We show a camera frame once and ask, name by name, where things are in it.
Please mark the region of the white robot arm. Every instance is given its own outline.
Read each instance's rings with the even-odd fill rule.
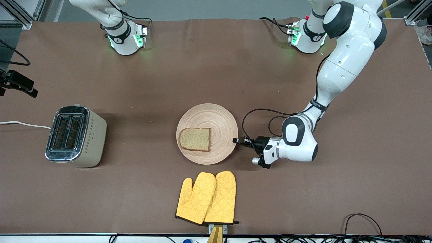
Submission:
[[[119,7],[125,5],[126,1],[69,0],[72,5],[88,12],[102,24],[117,53],[131,55],[144,47],[148,28],[123,17]]]
[[[303,52],[317,51],[322,38],[316,37],[318,41],[314,42],[314,36],[324,37],[327,34],[337,39],[336,48],[318,74],[315,96],[305,110],[283,122],[282,137],[258,137],[256,140],[241,137],[233,141],[254,148],[260,157],[252,162],[263,168],[270,168],[279,158],[294,161],[312,161],[315,158],[318,144],[312,132],[317,122],[330,102],[354,81],[387,34],[382,19],[376,14],[381,0],[335,1],[324,17],[324,9],[330,6],[328,0],[321,4],[314,1],[311,0],[313,14],[308,20],[300,21],[300,37],[293,39],[296,47],[300,51],[305,48]]]

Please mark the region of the quilted fabric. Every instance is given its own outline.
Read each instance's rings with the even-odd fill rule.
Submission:
[[[203,224],[216,189],[216,178],[213,174],[201,172],[192,187],[192,178],[186,178],[180,190],[176,217]]]
[[[232,224],[234,222],[235,177],[231,171],[223,171],[216,175],[216,181],[216,191],[204,221]]]

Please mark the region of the wooden plate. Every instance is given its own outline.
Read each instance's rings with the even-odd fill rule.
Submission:
[[[180,147],[184,128],[210,128],[210,151],[190,151]],[[176,138],[180,151],[191,161],[212,165],[221,162],[233,151],[233,138],[238,137],[237,123],[229,111],[216,104],[200,104],[188,110],[177,125]]]

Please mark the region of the brown table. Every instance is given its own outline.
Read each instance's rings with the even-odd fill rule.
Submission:
[[[230,233],[341,233],[345,216],[362,212],[384,234],[431,234],[432,73],[414,28],[385,23],[387,40],[319,123],[314,162],[279,160],[270,170],[244,147],[214,166],[188,161],[177,122],[205,102],[226,107],[239,128],[254,108],[302,110],[334,41],[302,54],[268,22],[192,19],[154,22],[151,48],[125,57],[96,22],[34,23],[17,47],[31,66],[10,68],[39,96],[8,90],[1,121],[49,126],[60,107],[79,103],[108,132],[100,165],[75,169],[44,158],[47,129],[0,126],[0,232],[206,232],[174,218],[181,183],[231,170],[240,224]],[[251,115],[250,135],[269,135],[272,115]],[[353,218],[349,233],[377,231]]]

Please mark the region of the white cable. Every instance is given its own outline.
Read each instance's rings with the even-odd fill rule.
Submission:
[[[31,127],[51,129],[50,127],[33,125],[33,124],[24,123],[24,122],[20,122],[20,121],[2,121],[2,122],[0,122],[0,124],[15,124],[15,123],[21,124],[21,125],[26,125],[26,126],[31,126]]]

